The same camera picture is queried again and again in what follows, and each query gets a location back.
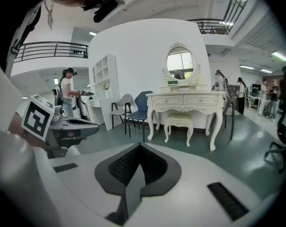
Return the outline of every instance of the white stool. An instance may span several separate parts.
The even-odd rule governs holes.
[[[191,139],[191,136],[193,134],[193,120],[190,114],[181,114],[181,113],[171,113],[168,115],[166,121],[165,121],[165,134],[166,139],[165,143],[168,142],[169,135],[171,134],[171,125],[177,126],[177,127],[188,127],[187,131],[187,147],[190,146],[189,141]]]

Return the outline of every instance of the cap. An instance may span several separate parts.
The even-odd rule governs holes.
[[[77,75],[77,73],[73,70],[72,67],[67,68],[66,72],[71,72],[74,76]]]

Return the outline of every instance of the white vanity table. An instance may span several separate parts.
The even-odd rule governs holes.
[[[186,54],[188,57],[188,49],[184,44],[179,42],[174,43],[169,48],[169,53],[167,57],[167,67],[168,69],[163,69],[163,87],[161,87],[160,93],[147,94],[148,97],[148,123],[150,127],[150,135],[148,140],[151,140],[154,134],[153,123],[152,123],[152,113],[153,111],[156,114],[160,112],[165,112],[167,110],[176,110],[178,112],[186,113],[192,110],[197,110],[203,114],[207,114],[207,123],[206,123],[206,135],[209,135],[209,127],[212,119],[212,114],[217,114],[217,120],[214,127],[214,131],[210,140],[210,150],[215,150],[214,140],[218,134],[218,131],[221,127],[223,121],[223,106],[224,100],[223,97],[225,92],[218,91],[207,91],[208,86],[203,84],[203,77],[201,74],[201,65],[194,61],[194,58],[191,53],[190,58],[190,68],[185,68],[185,59],[187,59],[182,54]],[[171,67],[176,67],[175,65],[170,65],[169,56],[176,57],[178,54],[181,54],[182,57],[182,69],[171,69]],[[181,71],[182,78],[178,79],[177,72]],[[159,117],[156,115],[156,129],[159,129]]]

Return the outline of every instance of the railing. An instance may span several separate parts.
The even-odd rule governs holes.
[[[248,0],[229,0],[223,18],[188,19],[198,24],[201,34],[228,35],[233,25],[241,15]]]
[[[88,46],[58,41],[26,43],[20,47],[14,63],[45,57],[78,57],[87,59]]]

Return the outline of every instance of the oval mirror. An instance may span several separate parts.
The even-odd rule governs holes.
[[[194,70],[193,56],[184,47],[174,47],[168,54],[167,67],[174,78],[188,79]]]

